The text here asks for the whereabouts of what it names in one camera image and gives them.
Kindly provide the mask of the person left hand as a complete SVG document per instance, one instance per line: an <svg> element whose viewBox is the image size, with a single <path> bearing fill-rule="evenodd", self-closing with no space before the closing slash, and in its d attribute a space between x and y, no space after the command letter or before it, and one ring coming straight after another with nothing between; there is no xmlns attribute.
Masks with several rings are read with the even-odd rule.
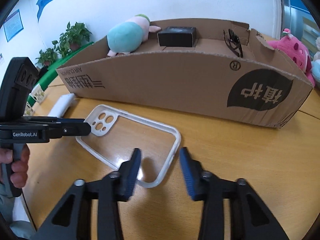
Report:
<svg viewBox="0 0 320 240"><path fill-rule="evenodd" d="M20 160L13 160L12 150L7 148L1 148L1 164L11 164L13 174L10 176L10 181L14 187L21 189L26 185L28 179L28 161L30 157L29 147L24 144L21 152Z"/></svg>

